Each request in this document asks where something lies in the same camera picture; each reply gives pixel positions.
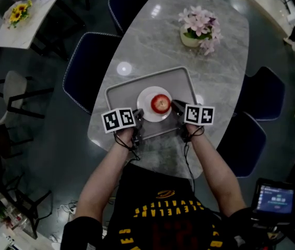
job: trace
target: yellow flower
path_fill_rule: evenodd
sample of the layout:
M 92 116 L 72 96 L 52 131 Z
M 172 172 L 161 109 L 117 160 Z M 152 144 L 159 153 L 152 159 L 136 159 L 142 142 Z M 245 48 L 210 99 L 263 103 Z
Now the yellow flower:
M 27 7 L 27 4 L 19 4 L 17 5 L 16 10 L 19 12 L 25 12 L 27 10 Z
M 18 21 L 20 18 L 21 18 L 21 12 L 20 11 L 13 12 L 11 14 L 11 17 L 10 17 L 10 22 Z

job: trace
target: dark blue chair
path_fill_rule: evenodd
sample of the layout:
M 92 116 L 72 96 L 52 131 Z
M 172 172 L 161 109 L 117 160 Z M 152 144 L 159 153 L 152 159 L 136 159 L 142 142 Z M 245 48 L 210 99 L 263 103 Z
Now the dark blue chair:
M 257 121 L 275 120 L 281 114 L 284 95 L 281 79 L 261 67 L 254 76 L 245 75 L 235 112 L 245 111 Z
M 266 144 L 266 134 L 246 112 L 231 118 L 217 151 L 237 177 L 248 177 Z
M 63 90 L 88 114 L 93 111 L 99 88 L 120 41 L 118 35 L 87 32 L 71 57 Z
M 110 13 L 119 34 L 124 34 L 148 0 L 108 0 Z

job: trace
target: logo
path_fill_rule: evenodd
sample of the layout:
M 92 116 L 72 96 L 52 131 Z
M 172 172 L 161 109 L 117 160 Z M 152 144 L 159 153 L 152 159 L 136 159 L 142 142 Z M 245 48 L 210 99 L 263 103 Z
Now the logo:
M 175 194 L 174 190 L 164 190 L 164 191 L 158 192 L 158 195 L 156 196 L 156 198 L 168 198 L 174 194 Z

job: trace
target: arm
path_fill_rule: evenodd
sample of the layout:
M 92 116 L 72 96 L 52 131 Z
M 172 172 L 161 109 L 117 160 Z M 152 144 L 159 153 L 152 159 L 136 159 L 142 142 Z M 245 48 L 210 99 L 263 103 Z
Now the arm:
M 190 134 L 197 128 L 197 126 L 187 124 Z M 236 176 L 206 136 L 204 134 L 193 136 L 191 142 L 208 185 L 218 202 L 219 210 L 229 217 L 238 210 L 246 208 Z
M 129 147 L 133 129 L 125 129 L 119 134 Z M 111 196 L 129 150 L 115 143 L 106 157 L 92 173 L 80 194 L 75 218 L 91 217 L 102 222 L 102 212 Z

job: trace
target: screen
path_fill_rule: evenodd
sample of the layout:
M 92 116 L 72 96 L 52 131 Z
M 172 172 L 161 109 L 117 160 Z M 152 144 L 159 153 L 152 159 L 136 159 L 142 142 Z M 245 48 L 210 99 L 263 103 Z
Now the screen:
M 264 212 L 290 214 L 293 190 L 262 185 L 256 209 Z

